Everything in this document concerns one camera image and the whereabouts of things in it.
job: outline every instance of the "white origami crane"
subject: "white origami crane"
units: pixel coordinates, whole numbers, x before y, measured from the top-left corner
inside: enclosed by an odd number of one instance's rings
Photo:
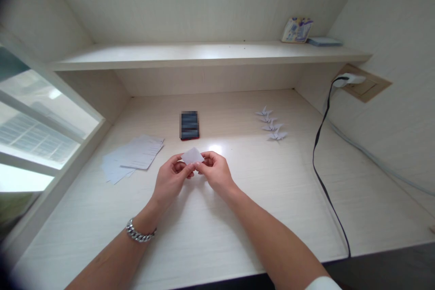
[[[281,139],[283,139],[284,137],[287,136],[287,133],[279,133],[278,131],[275,131],[275,133],[269,134],[268,136],[271,139],[281,140]]]
[[[272,124],[278,118],[269,118],[269,113],[260,120]]]
[[[262,129],[267,131],[278,131],[284,124],[277,124],[274,125],[273,122],[271,122],[270,125],[262,127]]]
[[[267,106],[264,107],[263,111],[256,112],[256,114],[258,114],[260,116],[268,116],[269,114],[271,114],[273,110],[266,111],[266,107]]]

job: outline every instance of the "hand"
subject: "hand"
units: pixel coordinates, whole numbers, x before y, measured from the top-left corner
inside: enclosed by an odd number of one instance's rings
[[[205,175],[210,187],[219,194],[223,199],[226,199],[231,191],[238,190],[236,183],[231,177],[230,168],[227,160],[213,151],[201,153],[204,162],[196,162],[196,170]]]
[[[164,211],[171,206],[180,193],[184,180],[193,177],[195,166],[193,164],[186,165],[179,160],[181,160],[181,154],[172,156],[160,167],[157,175],[151,200],[156,201]]]

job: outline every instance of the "small paper square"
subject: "small paper square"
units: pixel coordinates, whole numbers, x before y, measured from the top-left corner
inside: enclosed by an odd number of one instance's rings
[[[191,164],[195,162],[202,162],[204,161],[203,156],[201,153],[196,149],[196,147],[193,147],[191,150],[188,150],[186,153],[184,153],[181,158],[185,162],[185,164]]]

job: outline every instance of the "silver chain bracelet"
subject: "silver chain bracelet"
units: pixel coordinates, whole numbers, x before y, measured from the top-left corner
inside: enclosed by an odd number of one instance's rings
[[[155,233],[157,232],[157,228],[153,231],[153,233],[144,235],[135,230],[135,228],[133,227],[133,218],[131,218],[130,221],[127,223],[126,231],[128,235],[133,238],[133,240],[136,240],[137,242],[147,242],[154,238]]]

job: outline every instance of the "power outlet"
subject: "power outlet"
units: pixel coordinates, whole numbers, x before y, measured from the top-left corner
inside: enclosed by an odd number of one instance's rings
[[[364,103],[367,103],[368,101],[373,99],[376,95],[378,95],[380,92],[382,92],[384,89],[392,84],[388,80],[366,72],[349,63],[341,68],[341,70],[334,77],[334,79],[338,75],[342,75],[344,73],[351,73],[354,75],[364,76],[366,78],[366,80],[361,84],[347,84],[345,87],[342,88],[347,93],[353,95]]]

